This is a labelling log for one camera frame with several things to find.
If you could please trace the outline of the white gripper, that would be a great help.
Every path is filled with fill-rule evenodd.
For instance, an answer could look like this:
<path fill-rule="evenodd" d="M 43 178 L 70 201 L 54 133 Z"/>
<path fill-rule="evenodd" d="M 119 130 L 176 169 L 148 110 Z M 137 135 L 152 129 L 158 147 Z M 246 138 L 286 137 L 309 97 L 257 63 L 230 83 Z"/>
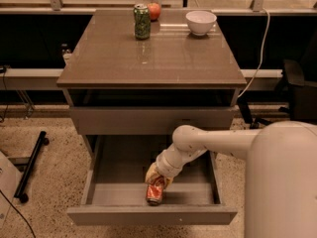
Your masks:
<path fill-rule="evenodd" d="M 182 171 L 182 157 L 177 151 L 162 151 L 146 173 L 145 182 L 155 184 L 164 176 L 164 188 L 172 184 L 173 178 Z"/>

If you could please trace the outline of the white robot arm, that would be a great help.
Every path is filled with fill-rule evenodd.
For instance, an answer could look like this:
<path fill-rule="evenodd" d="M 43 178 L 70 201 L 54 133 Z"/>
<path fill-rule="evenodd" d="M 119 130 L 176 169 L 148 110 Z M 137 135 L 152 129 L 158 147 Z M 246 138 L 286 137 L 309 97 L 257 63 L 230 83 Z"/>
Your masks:
<path fill-rule="evenodd" d="M 245 238 L 317 238 L 316 125 L 282 121 L 227 131 L 180 126 L 147 171 L 148 204 L 160 204 L 183 166 L 208 151 L 247 163 Z"/>

